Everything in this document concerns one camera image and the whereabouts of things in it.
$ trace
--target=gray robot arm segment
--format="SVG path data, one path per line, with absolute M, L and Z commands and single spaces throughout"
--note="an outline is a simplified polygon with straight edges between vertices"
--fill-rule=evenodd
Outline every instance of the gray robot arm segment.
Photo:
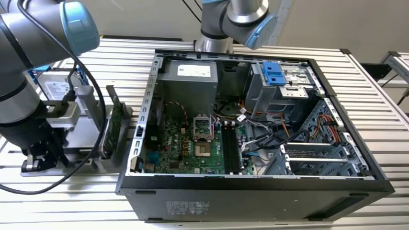
M 250 49 L 266 43 L 277 23 L 277 16 L 267 12 L 267 0 L 204 0 L 202 3 L 202 36 L 196 51 L 228 53 L 231 39 Z

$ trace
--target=green circuit board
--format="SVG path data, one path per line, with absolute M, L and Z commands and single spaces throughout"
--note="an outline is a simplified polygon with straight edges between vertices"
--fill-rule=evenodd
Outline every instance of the green circuit board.
M 214 125 L 214 137 L 209 145 L 209 156 L 196 156 L 196 147 L 204 143 L 193 141 L 193 128 L 181 131 L 181 124 L 165 122 L 162 135 L 162 146 L 158 153 L 158 164 L 154 166 L 154 173 L 177 174 L 224 174 L 221 125 Z M 235 129 L 237 138 L 245 137 L 245 127 Z M 251 167 L 247 167 L 242 174 L 251 174 Z

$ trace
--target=motherboard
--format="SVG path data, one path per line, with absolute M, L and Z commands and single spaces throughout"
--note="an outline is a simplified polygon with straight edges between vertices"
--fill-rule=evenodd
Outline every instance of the motherboard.
M 148 152 L 148 163 L 144 166 L 146 173 L 176 173 L 176 174 L 226 174 L 225 158 L 222 151 L 222 126 L 221 123 L 210 126 L 198 122 L 198 133 L 209 134 L 212 140 L 194 139 L 193 126 L 185 127 L 180 122 L 165 121 L 162 143 L 160 151 Z M 242 142 L 246 141 L 245 127 L 235 125 L 235 153 Z M 242 169 L 242 174 L 251 174 L 251 167 Z

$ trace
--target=white sticker on power supply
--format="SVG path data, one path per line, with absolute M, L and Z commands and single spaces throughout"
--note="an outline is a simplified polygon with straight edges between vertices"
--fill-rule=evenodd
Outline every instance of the white sticker on power supply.
M 178 65 L 177 75 L 209 78 L 210 77 L 210 66 Z

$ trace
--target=aluminum table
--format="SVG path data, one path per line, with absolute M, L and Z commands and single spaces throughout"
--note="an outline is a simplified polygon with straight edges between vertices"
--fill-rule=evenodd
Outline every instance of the aluminum table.
M 81 55 L 101 88 L 114 85 L 121 101 L 133 107 L 133 137 L 137 114 L 154 55 L 154 49 L 192 50 L 190 42 L 101 39 L 100 47 Z M 84 229 L 130 227 L 149 229 L 409 229 L 409 119 L 347 50 L 265 46 L 249 50 L 234 46 L 235 54 L 313 58 L 337 93 L 338 100 L 365 143 L 391 181 L 395 193 L 335 222 L 213 222 L 146 224 L 137 221 L 124 196 L 114 191 L 117 174 L 74 175 L 41 195 L 14 195 L 0 191 L 1 229 Z M 56 64 L 72 68 L 73 61 Z M 24 156 L 0 139 L 0 183 L 17 189 L 37 190 L 60 179 L 21 177 Z

